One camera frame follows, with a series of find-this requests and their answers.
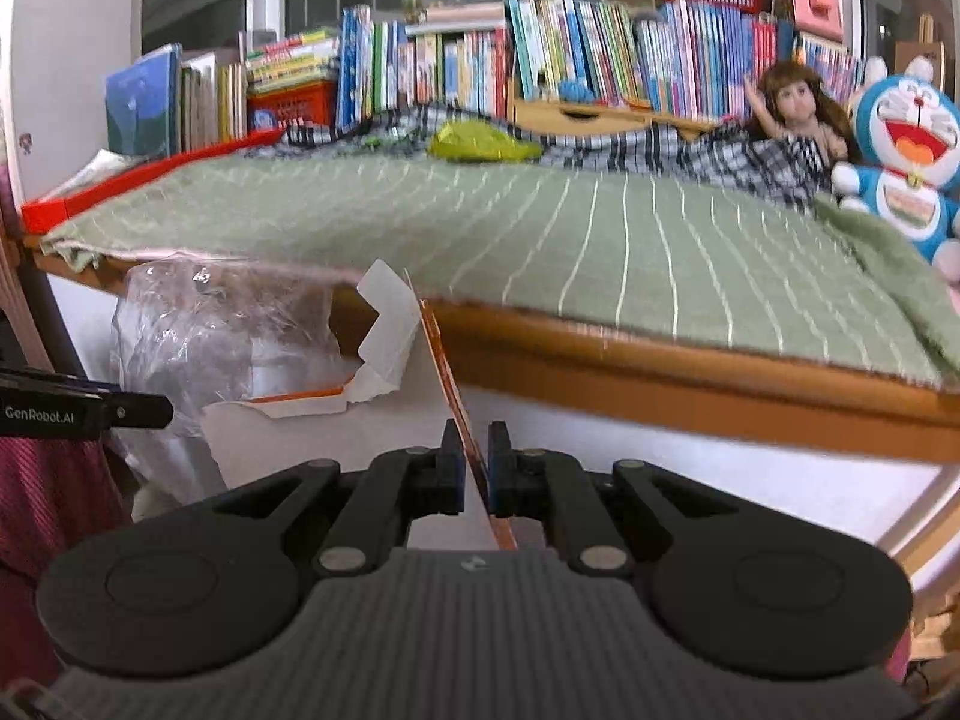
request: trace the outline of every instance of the bed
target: bed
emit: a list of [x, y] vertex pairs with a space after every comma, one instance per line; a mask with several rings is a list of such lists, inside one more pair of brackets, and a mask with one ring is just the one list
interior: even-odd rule
[[[346, 284], [382, 258], [438, 300], [464, 384], [728, 439], [957, 458], [960, 320], [882, 223], [583, 161], [367, 146], [192, 163], [27, 244], [40, 269], [114, 292], [134, 262], [178, 250]], [[338, 290], [345, 351], [371, 319]], [[901, 550], [908, 571], [956, 532], [954, 508]]]

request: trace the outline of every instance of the dark red cloth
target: dark red cloth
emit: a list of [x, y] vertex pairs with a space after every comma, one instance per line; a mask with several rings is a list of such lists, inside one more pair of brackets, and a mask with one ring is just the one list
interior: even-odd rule
[[901, 637], [899, 644], [896, 645], [894, 654], [887, 661], [887, 676], [894, 682], [902, 683], [906, 678], [906, 667], [910, 665], [910, 630], [907, 629]]
[[37, 580], [59, 553], [127, 522], [99, 442], [0, 437], [0, 688], [56, 677]]

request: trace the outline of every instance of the wooden bed frame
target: wooden bed frame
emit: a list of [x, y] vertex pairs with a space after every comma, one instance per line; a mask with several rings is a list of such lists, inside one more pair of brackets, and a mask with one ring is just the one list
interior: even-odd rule
[[[37, 240], [27, 238], [24, 245], [41, 271], [117, 295], [136, 264], [106, 258], [98, 269], [74, 274], [61, 258], [40, 253]], [[722, 439], [934, 464], [960, 461], [960, 394], [541, 314], [443, 302], [435, 312], [450, 364], [464, 385]], [[344, 353], [356, 352], [373, 319], [352, 288], [336, 290], [330, 325]], [[908, 513], [905, 519], [913, 522], [902, 529], [911, 530], [923, 514]], [[960, 493], [895, 557], [912, 575], [958, 531]]]

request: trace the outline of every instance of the doll hair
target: doll hair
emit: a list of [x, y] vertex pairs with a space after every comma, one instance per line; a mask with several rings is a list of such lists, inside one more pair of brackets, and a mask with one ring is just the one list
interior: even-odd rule
[[[784, 117], [781, 116], [779, 109], [776, 107], [776, 93], [790, 84], [798, 82], [805, 83], [810, 92], [813, 93], [813, 100], [817, 104], [817, 121], [829, 124], [846, 142], [847, 161], [854, 165], [862, 162], [860, 146], [857, 145], [856, 138], [853, 137], [853, 128], [847, 111], [824, 91], [824, 81], [813, 68], [808, 68], [808, 66], [792, 59], [781, 60], [767, 68], [763, 76], [760, 76], [757, 89], [760, 90], [766, 100], [770, 115], [781, 124], [784, 123]], [[763, 140], [767, 137], [755, 116], [750, 117], [746, 128], [752, 140]]]

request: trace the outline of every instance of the plaid fabric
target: plaid fabric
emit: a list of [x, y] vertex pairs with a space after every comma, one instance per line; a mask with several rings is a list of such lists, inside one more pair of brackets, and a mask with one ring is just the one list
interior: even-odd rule
[[752, 142], [737, 122], [726, 122], [693, 143], [674, 127], [614, 135], [539, 135], [513, 124], [439, 104], [386, 111], [349, 132], [326, 127], [290, 127], [277, 146], [250, 148], [246, 154], [278, 159], [325, 158], [364, 152], [418, 157], [451, 121], [478, 119], [522, 141], [539, 143], [541, 165], [567, 170], [667, 175], [717, 187], [750, 191], [787, 206], [805, 209], [826, 184], [827, 166], [810, 138]]

